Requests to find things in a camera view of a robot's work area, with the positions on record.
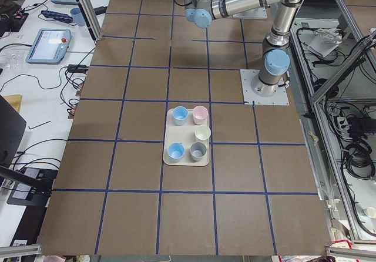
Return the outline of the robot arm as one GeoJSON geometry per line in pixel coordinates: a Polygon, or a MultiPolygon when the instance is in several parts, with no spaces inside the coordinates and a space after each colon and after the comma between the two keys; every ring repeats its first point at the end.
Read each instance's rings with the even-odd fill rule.
{"type": "Polygon", "coordinates": [[[303,0],[183,0],[181,6],[186,19],[199,28],[208,28],[216,19],[236,18],[273,4],[277,6],[273,19],[251,19],[246,23],[252,36],[265,34],[260,70],[250,87],[258,96],[269,98],[290,66],[290,29],[302,3],[303,0]]]}

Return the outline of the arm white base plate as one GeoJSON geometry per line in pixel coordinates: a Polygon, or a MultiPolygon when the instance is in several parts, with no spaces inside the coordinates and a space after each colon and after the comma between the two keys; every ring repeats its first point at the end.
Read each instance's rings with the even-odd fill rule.
{"type": "Polygon", "coordinates": [[[276,85],[266,85],[259,79],[258,69],[241,69],[241,86],[246,105],[288,106],[287,88],[283,78],[276,85]]]}

